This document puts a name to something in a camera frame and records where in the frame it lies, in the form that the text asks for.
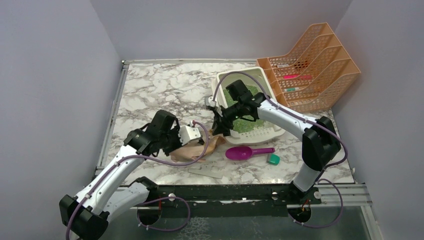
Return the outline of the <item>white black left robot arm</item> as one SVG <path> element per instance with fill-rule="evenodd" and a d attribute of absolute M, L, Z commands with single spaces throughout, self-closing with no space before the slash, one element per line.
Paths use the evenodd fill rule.
<path fill-rule="evenodd" d="M 156 186 L 147 178 L 136 180 L 125 190 L 117 189 L 145 160 L 171 166 L 172 162 L 159 160 L 158 153 L 169 155 L 201 139 L 199 127 L 201 124 L 196 121 L 181 126 L 174 114 L 159 110 L 151 122 L 130 131 L 114 159 L 86 187 L 75 196 L 67 194 L 60 200 L 65 238 L 69 240 L 75 234 L 81 240 L 98 240 L 112 220 L 129 208 L 155 203 Z"/>

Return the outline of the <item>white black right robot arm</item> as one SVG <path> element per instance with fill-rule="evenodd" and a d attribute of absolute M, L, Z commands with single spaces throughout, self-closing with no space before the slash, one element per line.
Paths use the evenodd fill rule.
<path fill-rule="evenodd" d="M 236 120 L 262 120 L 297 137 L 302 143 L 303 164 L 286 195 L 292 202 L 302 203 L 308 198 L 309 191 L 326 165 L 342 148 L 332 121 L 327 117 L 310 119 L 272 100 L 263 92 L 252 94 L 240 79 L 229 84 L 226 90 L 234 101 L 231 106 L 218 105 L 215 96 L 206 101 L 207 108 L 214 114 L 212 133 L 229 136 Z"/>

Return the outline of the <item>orange cat litter bag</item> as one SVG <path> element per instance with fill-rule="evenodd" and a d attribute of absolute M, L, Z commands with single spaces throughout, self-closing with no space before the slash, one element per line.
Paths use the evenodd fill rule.
<path fill-rule="evenodd" d="M 203 157 L 200 158 L 198 161 L 204 162 L 206 156 L 211 155 L 213 152 L 216 151 L 216 149 L 219 146 L 224 145 L 226 143 L 227 141 L 222 135 L 216 135 L 216 136 L 210 137 L 206 152 L 203 155 Z M 179 148 L 171 152 L 170 159 L 175 163 L 191 162 L 191 161 L 194 161 L 198 156 L 200 156 L 203 150 L 204 150 L 203 144 L 192 142 L 183 146 L 182 148 Z"/>

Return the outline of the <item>magenta plastic litter scoop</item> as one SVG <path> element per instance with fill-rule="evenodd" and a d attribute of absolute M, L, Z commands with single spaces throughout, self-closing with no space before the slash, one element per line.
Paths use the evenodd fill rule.
<path fill-rule="evenodd" d="M 251 148 L 249 146 L 235 146 L 225 152 L 225 157 L 233 161 L 245 161 L 256 155 L 274 153 L 273 147 Z"/>

